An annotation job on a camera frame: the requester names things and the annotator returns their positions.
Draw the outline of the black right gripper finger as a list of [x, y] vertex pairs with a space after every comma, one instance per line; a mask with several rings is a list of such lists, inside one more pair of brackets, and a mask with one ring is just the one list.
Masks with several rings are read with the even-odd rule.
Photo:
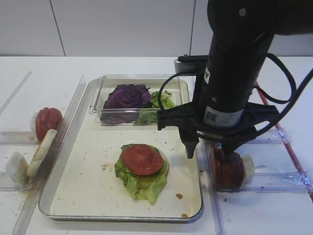
[[238, 133], [226, 136], [226, 139], [222, 141], [222, 150], [224, 155], [228, 156], [233, 153], [241, 145], [254, 140], [255, 133], [257, 132], [255, 127], [249, 127]]

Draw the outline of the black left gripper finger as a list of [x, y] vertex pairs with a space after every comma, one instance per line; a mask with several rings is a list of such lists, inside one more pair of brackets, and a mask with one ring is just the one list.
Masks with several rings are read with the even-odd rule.
[[199, 143], [197, 132], [193, 130], [179, 128], [179, 136], [181, 142], [185, 146], [187, 158], [192, 159], [196, 146]]

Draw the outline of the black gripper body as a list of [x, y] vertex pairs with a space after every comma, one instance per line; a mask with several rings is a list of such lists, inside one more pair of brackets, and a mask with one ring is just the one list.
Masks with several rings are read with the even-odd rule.
[[219, 129], [204, 124], [197, 116], [192, 102], [157, 111], [157, 129], [176, 126], [193, 138], [215, 142], [248, 142], [272, 128], [280, 118], [274, 105], [247, 103], [238, 124]]

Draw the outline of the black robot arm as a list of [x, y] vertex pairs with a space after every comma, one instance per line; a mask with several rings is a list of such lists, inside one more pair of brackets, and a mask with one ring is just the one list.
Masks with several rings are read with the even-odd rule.
[[[219, 142], [226, 156], [275, 126], [294, 106], [313, 74], [300, 85], [269, 48], [275, 35], [310, 34], [310, 0], [210, 0], [207, 17], [213, 31], [210, 51], [204, 56], [181, 56], [176, 76], [195, 76], [191, 102], [157, 112], [157, 128], [179, 129], [188, 158], [200, 139]], [[249, 102], [266, 58], [286, 75], [291, 96], [271, 105]]]

